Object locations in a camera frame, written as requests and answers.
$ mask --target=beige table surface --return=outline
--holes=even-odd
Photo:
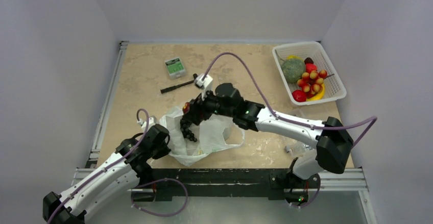
[[[188,85],[161,94],[160,89],[180,84],[192,79],[193,73],[203,73],[212,59],[221,52],[239,55],[251,69],[259,87],[263,90],[271,106],[282,113],[290,113],[294,108],[284,88],[281,76],[272,55],[272,44],[129,44],[118,81],[115,97],[109,114],[107,129],[101,147],[99,164],[106,160],[115,148],[125,139],[140,132],[135,113],[145,108],[158,119],[173,106],[182,106],[186,101],[197,97],[199,89]],[[180,57],[187,76],[170,80],[164,60]],[[244,99],[264,103],[256,91],[243,66],[232,56],[221,57],[209,73],[215,88],[218,84],[230,82]],[[328,116],[340,118],[335,102],[302,107],[304,116],[326,120]],[[229,141],[239,141],[233,130]],[[292,157],[284,151],[290,139],[267,132],[246,131],[246,141],[242,147],[217,153],[196,162],[193,168],[287,168]],[[184,168],[174,158],[165,156],[149,160],[153,168]],[[353,168],[350,157],[346,168]]]

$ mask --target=red tomato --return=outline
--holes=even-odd
[[[311,63],[307,63],[305,65],[305,70],[307,73],[311,73],[312,71],[316,70],[317,71],[317,66]]]
[[[295,90],[294,92],[292,92],[292,96],[293,99],[295,99],[295,101],[299,103],[307,101],[307,95],[305,95],[305,92],[303,92],[302,90]]]

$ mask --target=gray wall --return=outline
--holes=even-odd
[[[323,40],[347,88],[343,122],[379,118],[354,151],[379,223],[431,223],[432,2],[345,0]]]
[[[321,40],[344,0],[98,0],[136,41]]]
[[[0,219],[43,223],[83,167],[114,68],[96,0],[0,0]]]

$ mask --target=white plastic basket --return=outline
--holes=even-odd
[[[277,64],[278,70],[280,71],[283,84],[288,92],[288,96],[290,97],[290,100],[294,107],[332,102],[346,96],[346,88],[344,88],[340,76],[338,75],[337,71],[329,60],[329,57],[323,49],[322,45],[320,45],[318,42],[311,41],[293,44],[283,44],[274,47],[272,49],[272,53],[274,55],[275,63]],[[325,95],[322,99],[302,103],[297,102],[295,101],[295,99],[293,99],[292,92],[298,90],[299,87],[297,84],[287,83],[281,70],[282,61],[278,58],[279,56],[281,59],[285,60],[290,55],[298,56],[302,60],[310,57],[314,61],[314,64],[317,66],[318,70],[325,69],[326,71],[328,71],[328,75],[335,74],[325,79]]]

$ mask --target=white plastic bag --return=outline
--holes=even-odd
[[[169,148],[172,151],[169,155],[185,166],[191,166],[211,153],[240,147],[245,142],[245,131],[238,128],[242,133],[242,142],[226,144],[225,139],[230,135],[233,122],[228,117],[218,115],[212,115],[210,119],[201,122],[199,127],[195,125],[190,127],[198,139],[197,142],[186,140],[180,131],[182,115],[182,109],[174,107],[161,117],[159,123],[170,132]]]

